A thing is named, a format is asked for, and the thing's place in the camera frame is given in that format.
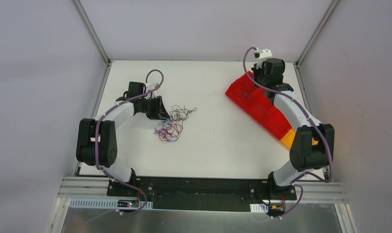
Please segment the left controller circuit board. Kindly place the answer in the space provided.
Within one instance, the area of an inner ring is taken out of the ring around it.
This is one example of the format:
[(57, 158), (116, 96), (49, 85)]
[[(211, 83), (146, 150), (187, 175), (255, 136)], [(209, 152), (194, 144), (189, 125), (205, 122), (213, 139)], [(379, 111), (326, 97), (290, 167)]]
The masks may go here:
[(137, 200), (118, 200), (117, 202), (118, 208), (139, 208), (139, 201)]

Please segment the right controller circuit board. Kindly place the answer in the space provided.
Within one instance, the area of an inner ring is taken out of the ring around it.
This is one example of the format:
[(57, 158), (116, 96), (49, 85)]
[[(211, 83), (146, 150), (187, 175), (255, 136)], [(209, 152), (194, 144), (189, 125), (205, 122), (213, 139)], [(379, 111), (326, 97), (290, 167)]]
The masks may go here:
[(272, 205), (269, 206), (268, 214), (273, 214), (276, 216), (284, 214), (286, 211), (286, 208), (284, 205)]

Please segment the controller circuit board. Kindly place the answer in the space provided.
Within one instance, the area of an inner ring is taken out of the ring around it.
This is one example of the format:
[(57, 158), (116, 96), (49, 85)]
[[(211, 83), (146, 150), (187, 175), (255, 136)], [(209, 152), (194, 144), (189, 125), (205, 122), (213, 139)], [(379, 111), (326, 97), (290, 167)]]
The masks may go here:
[(139, 201), (137, 200), (118, 200), (117, 202), (118, 208), (139, 208)]
[(286, 208), (284, 205), (272, 205), (269, 206), (268, 214), (273, 214), (276, 216), (284, 214), (286, 211)]

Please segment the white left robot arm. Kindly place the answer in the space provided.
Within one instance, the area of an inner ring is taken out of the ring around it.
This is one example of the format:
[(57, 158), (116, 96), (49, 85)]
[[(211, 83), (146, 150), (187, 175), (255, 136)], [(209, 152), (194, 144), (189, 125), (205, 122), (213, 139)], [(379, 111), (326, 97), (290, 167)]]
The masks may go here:
[(116, 130), (138, 113), (145, 114), (150, 120), (169, 119), (162, 97), (156, 93), (160, 86), (159, 83), (129, 82), (128, 90), (109, 110), (95, 118), (83, 118), (79, 123), (77, 161), (121, 181), (119, 189), (126, 196), (137, 192), (138, 183), (131, 179), (133, 170), (124, 167), (118, 158)]

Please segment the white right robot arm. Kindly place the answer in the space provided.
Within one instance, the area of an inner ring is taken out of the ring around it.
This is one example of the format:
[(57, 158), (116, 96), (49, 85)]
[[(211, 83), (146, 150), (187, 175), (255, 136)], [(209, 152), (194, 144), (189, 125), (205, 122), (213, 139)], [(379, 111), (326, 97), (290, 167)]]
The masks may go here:
[(333, 165), (335, 130), (331, 124), (323, 124), (297, 100), (293, 87), (283, 81), (285, 62), (278, 58), (267, 58), (255, 63), (252, 68), (253, 83), (264, 89), (265, 96), (291, 125), (295, 135), (289, 151), (289, 160), (272, 172), (266, 184), (266, 194), (277, 199), (285, 188), (314, 170)]

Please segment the red plastic bin row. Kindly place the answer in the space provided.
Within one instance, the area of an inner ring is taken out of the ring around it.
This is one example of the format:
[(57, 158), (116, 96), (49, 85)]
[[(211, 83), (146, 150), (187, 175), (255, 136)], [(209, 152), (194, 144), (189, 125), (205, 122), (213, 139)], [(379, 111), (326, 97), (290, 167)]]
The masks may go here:
[(292, 129), (284, 115), (267, 99), (264, 90), (254, 86), (247, 75), (230, 84), (225, 95), (277, 140)]

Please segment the aluminium frame rail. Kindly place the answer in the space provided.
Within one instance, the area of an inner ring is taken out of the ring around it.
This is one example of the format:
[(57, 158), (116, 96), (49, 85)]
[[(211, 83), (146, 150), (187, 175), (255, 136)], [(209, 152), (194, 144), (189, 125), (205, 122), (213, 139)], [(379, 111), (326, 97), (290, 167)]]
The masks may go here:
[[(179, 195), (237, 195), (252, 199), (264, 196), (266, 179), (212, 179), (139, 176), (133, 185), (142, 190), (149, 200), (166, 194)], [(340, 203), (348, 198), (341, 183), (299, 181), (287, 195), (288, 201), (302, 196), (303, 203)], [(61, 198), (140, 198), (138, 192), (105, 177), (65, 177), (58, 196)]]

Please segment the yellow plastic bin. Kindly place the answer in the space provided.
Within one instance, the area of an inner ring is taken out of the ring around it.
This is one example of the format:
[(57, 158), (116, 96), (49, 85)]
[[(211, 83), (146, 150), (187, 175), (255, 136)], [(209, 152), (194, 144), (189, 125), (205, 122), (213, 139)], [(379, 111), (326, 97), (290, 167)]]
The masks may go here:
[(281, 139), (280, 142), (287, 148), (290, 149), (292, 147), (293, 141), (295, 138), (295, 131), (290, 129)]

